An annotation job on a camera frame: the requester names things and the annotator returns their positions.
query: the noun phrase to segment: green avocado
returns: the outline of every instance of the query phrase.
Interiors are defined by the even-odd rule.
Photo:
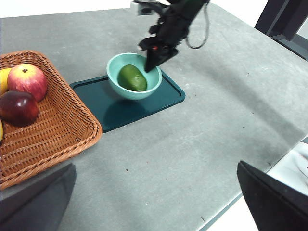
[[[117,81],[119,85],[127,90],[145,91],[147,82],[140,70],[134,65],[126,65],[119,72]]]

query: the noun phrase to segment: wicker basket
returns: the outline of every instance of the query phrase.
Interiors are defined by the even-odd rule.
[[[0,188],[18,184],[94,145],[102,127],[50,60],[37,51],[1,55],[0,69],[25,63],[40,68],[48,81],[35,123],[18,128],[4,122],[0,145]]]

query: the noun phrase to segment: mint green bowl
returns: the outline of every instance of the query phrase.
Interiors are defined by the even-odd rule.
[[[111,58],[107,64],[107,74],[111,87],[116,93],[130,100],[141,100],[150,96],[162,83],[163,77],[160,68],[157,66],[149,73],[144,71],[145,57],[135,53],[122,53]],[[125,65],[134,65],[143,74],[147,81],[146,91],[132,91],[121,87],[117,77],[122,67]]]

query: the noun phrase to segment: gray table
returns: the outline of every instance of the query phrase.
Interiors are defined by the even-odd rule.
[[[69,83],[102,76],[111,57],[138,52],[156,22],[136,12],[5,18],[1,52],[40,51]],[[192,44],[203,37],[200,16]],[[77,181],[60,231],[197,230],[240,194],[240,160],[267,171],[306,136],[307,62],[214,4],[209,17],[206,46],[182,44],[161,65],[185,101],[103,134],[72,160]]]

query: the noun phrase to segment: red apple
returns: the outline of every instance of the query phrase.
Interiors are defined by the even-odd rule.
[[[9,90],[29,92],[39,102],[46,95],[47,79],[36,66],[20,64],[9,72],[8,88]]]
[[[28,92],[10,90],[0,97],[0,115],[6,122],[23,127],[32,124],[38,117],[38,103]]]

